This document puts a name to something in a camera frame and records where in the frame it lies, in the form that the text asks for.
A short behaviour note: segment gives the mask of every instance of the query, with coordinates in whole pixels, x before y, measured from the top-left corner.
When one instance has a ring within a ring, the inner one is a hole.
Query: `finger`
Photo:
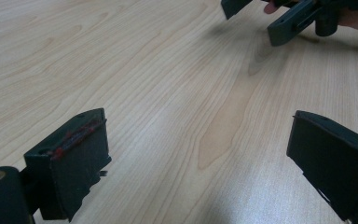
[[[274,6],[273,1],[270,1],[265,7],[264,12],[267,14],[272,14],[278,10],[277,7]]]

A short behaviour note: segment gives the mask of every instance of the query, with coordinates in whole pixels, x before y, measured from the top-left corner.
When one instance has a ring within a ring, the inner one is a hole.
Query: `light wood surface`
[[[113,161],[72,223],[341,223],[285,150],[298,109],[358,132],[358,31],[273,48],[264,5],[0,0],[0,166],[104,107]]]

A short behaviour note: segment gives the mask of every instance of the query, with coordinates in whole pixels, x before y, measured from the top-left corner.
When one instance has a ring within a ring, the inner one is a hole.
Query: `mechanical part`
[[[252,0],[222,0],[222,8],[229,19]],[[290,9],[268,27],[269,41],[272,46],[280,46],[315,21],[315,33],[329,36],[336,32],[339,11],[342,8],[358,10],[358,0],[275,0],[275,7],[285,6]]]
[[[358,133],[297,111],[287,156],[342,220],[358,222]]]
[[[0,167],[0,223],[34,223],[38,208],[43,219],[71,220],[111,161],[105,122],[102,108],[79,114],[26,152],[20,173]]]

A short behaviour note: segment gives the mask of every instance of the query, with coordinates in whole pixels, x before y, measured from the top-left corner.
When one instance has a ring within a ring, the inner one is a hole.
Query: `wood grain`
[[[358,132],[358,31],[273,48],[264,5],[0,0],[0,166],[104,107],[113,161],[72,223],[341,223],[285,150],[298,109]]]

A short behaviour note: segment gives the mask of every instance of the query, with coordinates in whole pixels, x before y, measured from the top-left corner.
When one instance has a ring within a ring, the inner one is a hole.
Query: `dark green plastic part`
[[[287,156],[342,220],[358,222],[358,133],[297,111]]]
[[[226,18],[229,19],[237,14],[251,1],[222,0]],[[358,0],[300,0],[298,3],[275,0],[274,5],[275,7],[290,7],[290,9],[268,27],[269,41],[272,46],[289,42],[314,21],[316,35],[332,35],[337,30],[339,11],[342,8],[358,10]]]
[[[43,219],[71,220],[99,182],[101,169],[112,160],[105,121],[102,108],[84,112],[25,153],[25,172],[38,183]]]

